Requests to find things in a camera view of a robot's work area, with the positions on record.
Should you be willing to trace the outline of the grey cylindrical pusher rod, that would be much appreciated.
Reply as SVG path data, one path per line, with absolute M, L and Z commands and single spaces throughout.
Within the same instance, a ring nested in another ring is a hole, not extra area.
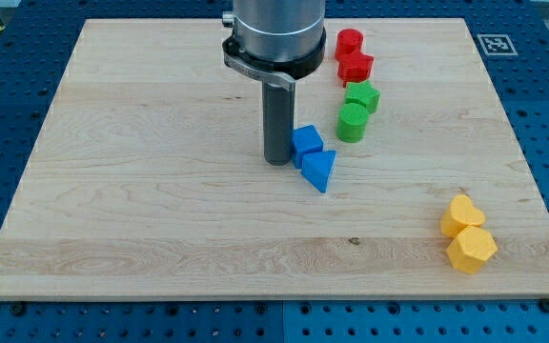
M 271 165 L 285 165 L 292 156 L 295 93 L 263 83 L 262 111 L 264 158 Z

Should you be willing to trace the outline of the black clamp ring mount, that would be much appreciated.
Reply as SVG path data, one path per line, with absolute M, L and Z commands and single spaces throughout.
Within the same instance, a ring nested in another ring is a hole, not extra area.
M 222 43 L 224 64 L 243 76 L 283 88 L 295 89 L 295 81 L 318 69 L 324 58 L 326 30 L 322 30 L 316 47 L 307 55 L 287 62 L 274 62 L 251 56 L 245 52 L 232 36 Z

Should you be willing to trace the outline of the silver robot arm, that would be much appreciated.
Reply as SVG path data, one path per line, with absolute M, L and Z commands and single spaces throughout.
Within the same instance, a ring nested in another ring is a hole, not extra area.
M 322 63 L 324 17 L 324 0 L 233 0 L 222 13 L 232 30 L 225 66 L 262 85 L 263 154 L 272 165 L 292 158 L 295 85 Z

